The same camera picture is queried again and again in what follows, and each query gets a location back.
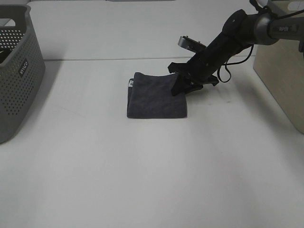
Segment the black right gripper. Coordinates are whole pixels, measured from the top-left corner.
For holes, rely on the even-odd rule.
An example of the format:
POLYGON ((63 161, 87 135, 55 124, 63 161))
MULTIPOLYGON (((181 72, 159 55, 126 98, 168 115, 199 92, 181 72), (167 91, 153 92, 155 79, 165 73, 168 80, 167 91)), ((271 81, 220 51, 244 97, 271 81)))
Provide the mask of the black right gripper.
POLYGON ((234 38, 220 33, 203 51, 195 53, 186 63, 170 63, 169 72, 179 73, 171 88, 171 95, 177 96, 183 92, 187 95, 203 89, 201 84, 235 55, 238 52, 237 48, 238 43, 234 38), (185 88, 183 76, 198 85, 185 88))

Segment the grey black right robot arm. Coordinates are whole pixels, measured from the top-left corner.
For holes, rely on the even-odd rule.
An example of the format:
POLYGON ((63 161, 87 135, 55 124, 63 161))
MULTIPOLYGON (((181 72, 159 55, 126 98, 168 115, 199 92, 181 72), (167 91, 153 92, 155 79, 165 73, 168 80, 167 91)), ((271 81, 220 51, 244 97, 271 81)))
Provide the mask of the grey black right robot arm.
POLYGON ((229 59, 254 45, 269 46, 281 39, 299 41, 299 52, 304 51, 304 18, 302 11, 277 16, 269 9, 248 15, 240 9, 224 23, 221 32, 207 46, 182 36, 178 45, 194 52, 186 63, 170 63, 170 73, 178 75, 171 94, 191 93, 204 85, 216 86, 222 81, 220 69, 230 65, 229 59))

